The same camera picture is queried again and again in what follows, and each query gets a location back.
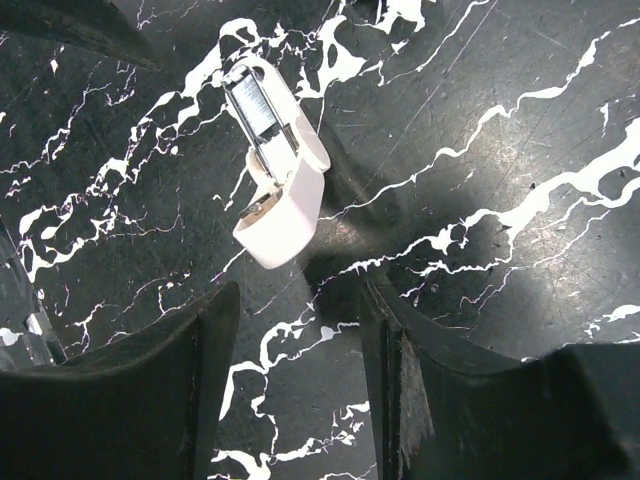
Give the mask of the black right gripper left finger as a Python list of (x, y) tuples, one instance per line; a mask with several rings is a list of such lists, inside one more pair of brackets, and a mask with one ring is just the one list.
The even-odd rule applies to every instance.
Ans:
[(58, 366), (1, 375), (5, 479), (203, 479), (240, 319), (237, 283)]

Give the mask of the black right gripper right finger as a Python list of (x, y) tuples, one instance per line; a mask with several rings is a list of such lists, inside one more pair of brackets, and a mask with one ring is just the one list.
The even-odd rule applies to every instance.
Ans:
[(634, 344), (571, 344), (529, 362), (421, 315), (386, 281), (358, 296), (383, 479), (635, 479)]

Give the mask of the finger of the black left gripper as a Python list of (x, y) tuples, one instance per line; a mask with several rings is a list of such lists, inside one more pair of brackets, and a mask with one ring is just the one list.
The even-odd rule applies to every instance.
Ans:
[(1, 29), (74, 45), (147, 70), (161, 68), (150, 42), (111, 1), (4, 0)]

